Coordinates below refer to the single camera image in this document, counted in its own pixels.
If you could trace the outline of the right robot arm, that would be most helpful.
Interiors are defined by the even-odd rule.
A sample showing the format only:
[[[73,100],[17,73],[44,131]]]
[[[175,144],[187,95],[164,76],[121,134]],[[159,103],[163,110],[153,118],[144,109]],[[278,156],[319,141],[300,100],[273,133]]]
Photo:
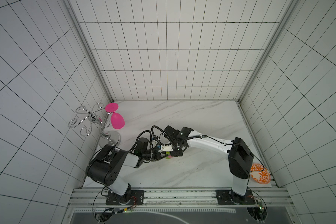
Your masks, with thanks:
[[[236,137],[234,140],[223,140],[202,134],[192,128],[184,127],[180,131],[171,126],[163,130],[163,136],[169,140],[173,157],[183,156],[189,147],[195,147],[220,154],[229,163],[229,171],[233,175],[232,195],[243,197],[246,195],[250,170],[254,154],[245,142]]]

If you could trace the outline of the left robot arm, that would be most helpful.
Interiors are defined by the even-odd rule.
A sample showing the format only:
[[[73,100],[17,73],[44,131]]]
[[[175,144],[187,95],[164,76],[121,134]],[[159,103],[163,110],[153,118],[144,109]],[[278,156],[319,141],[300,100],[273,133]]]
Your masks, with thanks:
[[[127,204],[132,196],[131,185],[119,176],[122,167],[137,169],[144,163],[166,157],[161,152],[161,147],[147,138],[139,138],[129,151],[106,145],[90,160],[86,175],[109,189],[109,197],[115,197],[117,202]]]

